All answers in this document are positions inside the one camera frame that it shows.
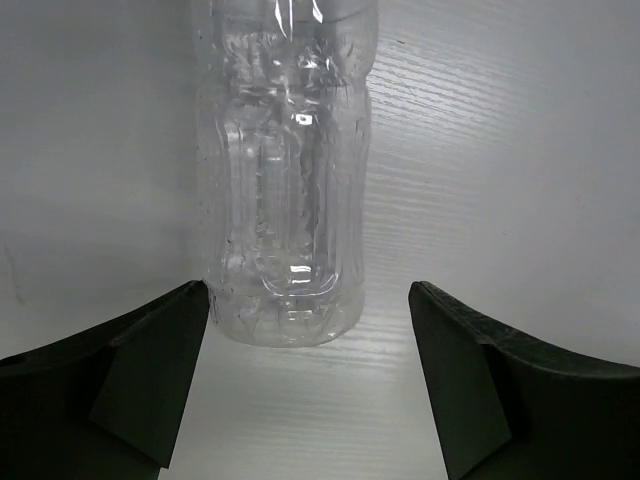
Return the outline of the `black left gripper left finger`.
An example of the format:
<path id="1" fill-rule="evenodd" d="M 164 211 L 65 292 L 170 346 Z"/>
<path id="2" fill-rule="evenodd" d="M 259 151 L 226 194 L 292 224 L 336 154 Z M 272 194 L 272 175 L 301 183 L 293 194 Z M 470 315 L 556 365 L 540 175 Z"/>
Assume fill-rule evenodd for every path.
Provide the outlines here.
<path id="1" fill-rule="evenodd" d="M 174 452 L 209 313 L 201 281 L 1 361 L 4 479 L 156 479 Z"/>

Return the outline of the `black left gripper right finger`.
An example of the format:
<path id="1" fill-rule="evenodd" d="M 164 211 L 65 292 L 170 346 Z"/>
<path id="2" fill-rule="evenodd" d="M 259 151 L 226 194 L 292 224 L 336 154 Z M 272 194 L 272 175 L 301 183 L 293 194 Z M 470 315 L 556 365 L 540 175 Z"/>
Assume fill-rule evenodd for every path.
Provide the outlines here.
<path id="1" fill-rule="evenodd" d="M 428 282 L 408 301 L 449 478 L 638 477 L 636 367 L 539 340 Z"/>

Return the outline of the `upright-lying clear ribbed bottle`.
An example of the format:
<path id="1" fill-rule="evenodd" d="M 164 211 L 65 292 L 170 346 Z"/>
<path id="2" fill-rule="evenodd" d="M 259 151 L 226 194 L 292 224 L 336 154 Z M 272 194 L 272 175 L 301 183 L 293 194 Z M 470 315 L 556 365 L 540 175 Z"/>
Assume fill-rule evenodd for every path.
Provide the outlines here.
<path id="1" fill-rule="evenodd" d="M 195 1 L 199 253 L 211 319 L 326 343 L 364 306 L 374 1 Z"/>

